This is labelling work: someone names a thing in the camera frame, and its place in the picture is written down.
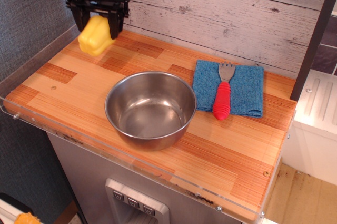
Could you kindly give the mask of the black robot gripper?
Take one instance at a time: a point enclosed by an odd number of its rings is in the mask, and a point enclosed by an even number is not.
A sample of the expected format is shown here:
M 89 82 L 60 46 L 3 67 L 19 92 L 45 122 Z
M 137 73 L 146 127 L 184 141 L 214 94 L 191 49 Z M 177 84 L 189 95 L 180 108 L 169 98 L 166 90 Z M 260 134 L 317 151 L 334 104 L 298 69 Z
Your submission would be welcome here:
M 130 0 L 67 0 L 66 6 L 72 11 L 76 26 L 83 31 L 90 19 L 90 13 L 108 13 L 111 39 L 116 39 L 123 30 L 124 18 L 129 17 Z

